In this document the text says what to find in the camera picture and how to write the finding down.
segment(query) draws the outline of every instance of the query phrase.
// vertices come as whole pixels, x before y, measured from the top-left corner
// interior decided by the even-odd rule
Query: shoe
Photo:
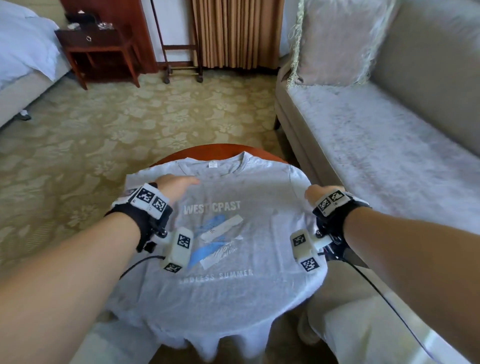
[[[309,346],[313,346],[320,341],[320,337],[312,330],[308,323],[307,312],[303,311],[297,325],[297,333],[300,340]]]

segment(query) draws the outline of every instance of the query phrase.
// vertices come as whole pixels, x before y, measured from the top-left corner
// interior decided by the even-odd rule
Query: nightstand
[[[78,30],[57,30],[57,38],[80,85],[86,82],[132,81],[137,87],[140,54],[129,26],[101,30],[96,24]]]

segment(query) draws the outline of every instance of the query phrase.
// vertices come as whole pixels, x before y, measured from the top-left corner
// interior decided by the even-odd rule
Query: patterned carpet
[[[207,71],[203,84],[179,76],[165,85],[160,74],[149,74],[140,77],[141,88],[90,84],[84,91],[64,77],[29,107],[32,120],[0,130],[0,270],[99,220],[126,174],[175,151],[237,143],[282,157],[272,130],[275,81]],[[274,323],[265,362],[334,363],[325,346],[300,342],[295,321],[287,314]],[[193,349],[161,347],[152,362],[200,359]],[[215,363],[239,362],[222,340]]]

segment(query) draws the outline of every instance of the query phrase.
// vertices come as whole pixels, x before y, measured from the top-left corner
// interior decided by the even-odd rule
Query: bed
[[[70,70],[56,29],[54,21],[0,0],[0,127]]]

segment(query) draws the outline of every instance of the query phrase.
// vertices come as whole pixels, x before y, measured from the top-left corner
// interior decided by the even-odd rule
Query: person's right arm
[[[310,186],[310,204],[332,187]],[[480,363],[480,235],[367,207],[346,218],[353,251],[440,336]]]

